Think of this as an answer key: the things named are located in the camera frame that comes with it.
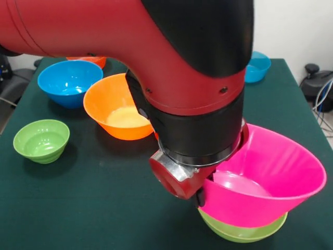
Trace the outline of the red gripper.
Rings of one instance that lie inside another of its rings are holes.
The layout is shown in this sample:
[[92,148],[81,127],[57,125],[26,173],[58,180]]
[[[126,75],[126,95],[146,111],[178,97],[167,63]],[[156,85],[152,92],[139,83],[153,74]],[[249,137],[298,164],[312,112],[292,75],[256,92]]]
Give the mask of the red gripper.
[[168,158],[162,160],[151,158],[149,163],[154,175],[172,195],[189,199],[196,193],[196,207],[205,205],[206,195],[201,187],[206,178],[214,181],[216,166],[203,168],[182,166]]

